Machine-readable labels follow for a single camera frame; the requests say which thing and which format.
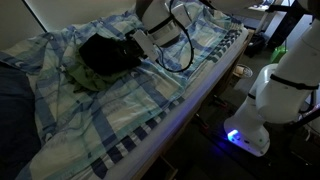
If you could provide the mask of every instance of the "blue led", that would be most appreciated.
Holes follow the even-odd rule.
[[[233,136],[236,135],[236,134],[238,134],[238,130],[233,130],[233,131],[229,132],[228,133],[228,139],[230,141],[232,141]]]

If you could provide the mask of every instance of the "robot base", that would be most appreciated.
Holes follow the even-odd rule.
[[[252,137],[252,133],[250,133],[250,135],[245,134],[246,131],[241,131],[240,128],[234,127],[234,123],[232,121],[234,121],[234,117],[230,117],[224,122],[224,130],[228,134],[228,140],[231,143],[239,146],[240,148],[250,152],[257,157],[263,156],[268,151],[270,146],[269,139],[263,146],[257,146],[254,141],[248,138]],[[265,139],[266,136],[269,137],[268,132],[267,135],[260,134],[259,132],[254,132],[254,134],[258,135],[254,137],[255,139]]]

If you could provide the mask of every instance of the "bed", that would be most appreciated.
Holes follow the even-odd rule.
[[[249,32],[240,22],[197,1],[185,4],[193,19],[189,32],[196,53],[192,67],[180,74],[144,60],[108,90],[73,94],[64,68],[74,62],[78,45],[96,32],[121,38],[132,28],[143,29],[133,9],[48,32],[0,52],[4,80],[15,81],[8,75],[11,71],[26,74],[18,94],[29,103],[35,101],[40,145],[37,140],[24,145],[41,149],[36,154],[31,151],[35,155],[22,164],[18,179],[139,179],[145,173],[218,81],[230,78],[248,43]],[[178,44],[163,49],[170,57],[167,62],[188,59],[185,38],[182,35]],[[0,89],[2,102],[10,96],[8,91],[16,92],[15,86],[8,83]],[[32,93],[25,97],[23,91],[32,92],[35,99]],[[157,93],[166,98],[159,99]]]

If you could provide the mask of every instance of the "floor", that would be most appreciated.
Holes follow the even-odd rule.
[[[274,145],[266,156],[260,158],[228,143],[224,138],[223,120],[241,105],[260,69],[269,64],[271,54],[270,50],[264,50],[253,58],[245,56],[239,62],[250,67],[253,76],[240,79],[220,96],[228,102],[229,108],[221,110],[221,107],[212,105],[212,95],[205,100],[198,114],[209,124],[210,133],[204,131],[194,118],[164,155],[178,169],[175,179],[303,179],[309,175],[304,170],[308,165],[305,161],[284,152],[284,145],[289,145],[291,141],[281,131],[271,129],[270,139]]]

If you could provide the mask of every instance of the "white robot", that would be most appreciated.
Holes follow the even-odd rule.
[[[279,64],[271,64],[261,70],[244,103],[234,116],[224,123],[228,139],[258,157],[264,155],[270,146],[269,133],[263,124],[298,121],[301,105],[310,93],[318,88],[320,82],[320,22],[317,19],[320,3],[318,0],[298,1],[302,7],[315,14],[316,19]],[[263,1],[207,2],[218,10],[228,12]],[[166,44],[174,43],[181,31],[176,20],[181,21],[184,26],[190,23],[184,7],[175,7],[172,10],[170,8],[171,5],[169,6],[166,0],[137,1],[136,12],[147,28],[148,35],[140,31],[134,37],[153,60],[156,60],[158,55],[152,44],[165,47]]]

